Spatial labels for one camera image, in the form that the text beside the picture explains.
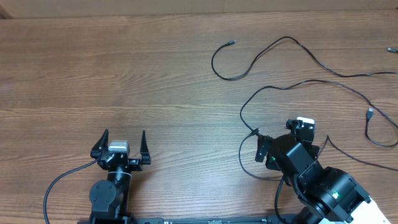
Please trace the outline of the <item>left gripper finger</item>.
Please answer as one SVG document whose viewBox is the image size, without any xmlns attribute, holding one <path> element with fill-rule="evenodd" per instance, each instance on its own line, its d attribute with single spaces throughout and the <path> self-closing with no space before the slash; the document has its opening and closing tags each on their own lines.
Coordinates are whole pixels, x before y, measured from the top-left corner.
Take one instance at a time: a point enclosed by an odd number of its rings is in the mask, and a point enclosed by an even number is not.
<svg viewBox="0 0 398 224">
<path fill-rule="evenodd" d="M 146 132 L 142 132 L 141 146 L 140 146 L 141 164 L 151 165 L 151 158 L 149 148 L 147 146 Z"/>
<path fill-rule="evenodd" d="M 105 129 L 100 139 L 91 148 L 90 157 L 99 158 L 102 155 L 102 153 L 104 153 L 104 151 L 108 149 L 108 141 L 109 141 L 109 129 Z"/>
</svg>

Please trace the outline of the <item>black cable pulled free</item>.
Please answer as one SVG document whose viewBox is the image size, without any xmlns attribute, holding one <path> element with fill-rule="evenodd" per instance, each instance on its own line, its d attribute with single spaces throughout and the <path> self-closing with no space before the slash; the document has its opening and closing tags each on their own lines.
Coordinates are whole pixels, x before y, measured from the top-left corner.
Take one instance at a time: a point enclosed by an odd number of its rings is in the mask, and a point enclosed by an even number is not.
<svg viewBox="0 0 398 224">
<path fill-rule="evenodd" d="M 241 80 L 248 75 L 264 72 L 267 75 L 278 72 L 329 73 L 338 78 L 373 77 L 376 75 L 397 75 L 397 69 L 381 70 L 369 66 L 359 68 L 360 64 L 345 65 L 343 69 L 327 66 L 319 61 L 316 56 L 296 38 L 282 36 L 262 49 L 250 62 L 240 64 L 235 59 L 222 62 L 221 58 L 229 59 L 229 48 L 236 42 L 231 40 L 218 47 L 210 59 L 210 68 L 220 79 L 228 82 Z"/>
<path fill-rule="evenodd" d="M 366 113 L 374 105 L 369 135 L 382 142 L 397 137 L 397 90 L 391 84 L 357 79 L 337 84 L 310 82 L 290 90 L 255 88 L 244 102 L 239 114 L 248 125 L 267 134 L 279 134 L 287 119 L 303 116 L 316 121 L 317 136 L 362 139 Z"/>
</svg>

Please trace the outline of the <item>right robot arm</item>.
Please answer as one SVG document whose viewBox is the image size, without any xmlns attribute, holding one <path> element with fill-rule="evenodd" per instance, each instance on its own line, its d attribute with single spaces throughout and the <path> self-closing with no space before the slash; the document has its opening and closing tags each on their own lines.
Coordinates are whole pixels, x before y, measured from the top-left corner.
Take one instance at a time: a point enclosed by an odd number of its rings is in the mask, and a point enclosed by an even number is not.
<svg viewBox="0 0 398 224">
<path fill-rule="evenodd" d="M 293 188 L 303 209 L 290 223 L 387 223 L 369 193 L 347 172 L 322 167 L 319 148 L 294 134 L 260 135 L 256 161 L 280 171 L 280 183 Z"/>
</svg>

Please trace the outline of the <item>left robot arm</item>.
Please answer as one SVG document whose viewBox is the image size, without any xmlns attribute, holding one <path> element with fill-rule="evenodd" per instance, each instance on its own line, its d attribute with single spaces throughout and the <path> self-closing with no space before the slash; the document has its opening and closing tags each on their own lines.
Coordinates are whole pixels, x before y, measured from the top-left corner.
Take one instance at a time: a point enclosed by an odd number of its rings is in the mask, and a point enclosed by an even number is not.
<svg viewBox="0 0 398 224">
<path fill-rule="evenodd" d="M 98 142 L 92 147 L 90 157 L 108 172 L 105 180 L 99 180 L 90 189 L 91 213 L 84 223 L 134 223 L 134 217 L 127 212 L 129 188 L 133 172 L 140 172 L 144 165 L 151 164 L 146 133 L 142 133 L 139 153 L 141 158 L 129 157 L 127 140 L 109 141 L 106 129 Z"/>
</svg>

